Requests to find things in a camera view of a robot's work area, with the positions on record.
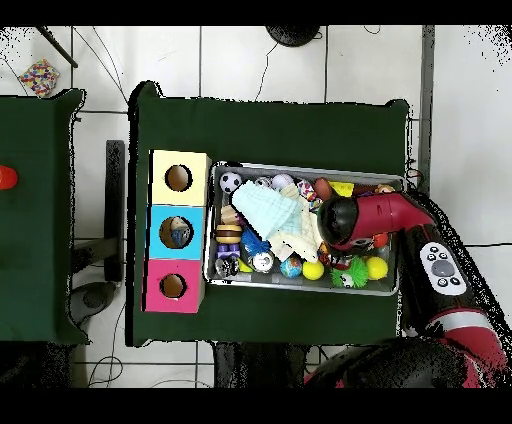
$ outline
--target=dark green tablecloth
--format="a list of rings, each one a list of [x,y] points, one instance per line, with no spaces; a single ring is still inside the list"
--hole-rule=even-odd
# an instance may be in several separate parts
[[[0,340],[84,343],[66,315],[70,271],[70,123],[81,90],[53,99],[0,96]]]
[[[129,305],[135,344],[148,338],[341,344],[394,336],[397,295],[207,285],[198,314],[141,312],[142,255],[149,149],[206,152],[213,161],[403,175],[405,101],[370,106],[171,99],[160,98],[147,82],[136,88],[130,103],[130,160],[138,153],[136,181],[129,182],[129,196],[136,186],[136,230],[133,222],[128,229],[136,242]]]

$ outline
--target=ball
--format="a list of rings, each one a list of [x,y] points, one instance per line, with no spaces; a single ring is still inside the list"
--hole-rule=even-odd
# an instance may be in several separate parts
[[[378,256],[372,256],[366,260],[366,267],[368,268],[368,279],[380,280],[388,275],[388,264]]]
[[[295,278],[302,272],[302,264],[299,258],[289,257],[281,264],[281,274],[287,278]]]
[[[275,191],[281,191],[289,184],[293,184],[293,178],[288,174],[278,174],[272,178],[272,188]]]
[[[234,172],[225,172],[220,176],[219,185],[224,193],[233,193],[242,184],[242,177]]]
[[[271,188],[272,180],[268,177],[259,177],[256,179],[256,181],[254,181],[254,184],[261,186],[261,187]]]
[[[315,263],[304,262],[302,265],[302,274],[308,280],[318,280],[324,275],[324,266],[320,261],[316,261]]]

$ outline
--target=white ball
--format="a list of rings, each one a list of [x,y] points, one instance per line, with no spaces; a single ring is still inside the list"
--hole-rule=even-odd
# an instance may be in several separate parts
[[[225,172],[220,176],[219,185],[224,193],[231,194],[242,185],[242,177],[234,172]]]
[[[272,188],[276,191],[281,191],[287,185],[293,183],[293,178],[288,174],[279,174],[272,178]]]

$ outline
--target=stacked boxes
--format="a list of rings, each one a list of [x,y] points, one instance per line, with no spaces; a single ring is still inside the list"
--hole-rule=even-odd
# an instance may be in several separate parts
[[[150,161],[142,310],[197,313],[204,296],[203,240],[211,161],[204,153],[164,150],[152,151]],[[176,182],[177,174],[185,177],[185,184],[183,178]]]

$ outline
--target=white floor tile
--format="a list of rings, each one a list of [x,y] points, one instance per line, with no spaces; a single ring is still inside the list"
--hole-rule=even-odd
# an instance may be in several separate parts
[[[87,280],[84,274],[89,273],[93,281],[104,281],[103,269],[96,268],[89,271],[82,271],[81,281]],[[90,344],[79,346],[75,349],[74,361],[76,362],[97,362],[112,353],[112,342],[114,340],[114,328],[117,318],[125,303],[126,288],[119,289],[112,304],[91,317],[82,329],[87,333]],[[195,342],[161,342],[153,341],[145,347],[128,347],[125,342],[125,310],[121,314],[116,330],[114,345],[114,356],[123,363],[195,363],[196,344]]]
[[[431,197],[465,244],[512,241],[510,61],[458,25],[436,26]]]
[[[367,25],[376,32],[378,25]],[[421,25],[329,26],[327,101],[375,105],[405,99],[419,117]]]
[[[114,66],[92,27],[76,27],[112,77]],[[168,97],[195,97],[199,94],[199,27],[109,26],[96,27],[117,68],[127,99],[141,82],[160,84]],[[75,33],[76,87],[87,91],[87,110],[127,110],[116,83],[98,58]]]
[[[509,262],[512,246],[468,248],[478,270],[500,304],[509,327],[512,327],[512,285]]]
[[[213,348],[203,341],[198,342],[198,362],[201,364],[213,364]]]
[[[86,387],[94,370],[94,364],[75,364],[73,370],[74,386]],[[112,377],[121,371],[121,366],[112,366]],[[110,362],[98,365],[91,382],[91,388],[106,388],[110,374]],[[111,381],[111,388],[194,388],[195,366],[191,365],[123,365],[119,378]]]
[[[50,26],[48,29],[62,48],[71,53],[71,29],[64,26]],[[60,73],[52,95],[71,87],[71,65],[34,27],[6,28],[0,36],[0,94],[24,96],[18,80],[2,60],[4,57],[16,76],[35,62],[46,59]],[[35,96],[31,89],[25,89],[30,96]]]
[[[103,237],[107,140],[125,143],[125,192],[129,146],[127,115],[79,113],[75,122],[75,237]]]
[[[265,27],[203,27],[202,39],[202,96],[254,101],[276,44]],[[297,48],[278,45],[258,100],[321,103],[324,69],[325,38]]]
[[[208,386],[214,387],[215,385],[215,370],[213,365],[199,365],[197,369],[197,388],[198,389],[207,389]]]

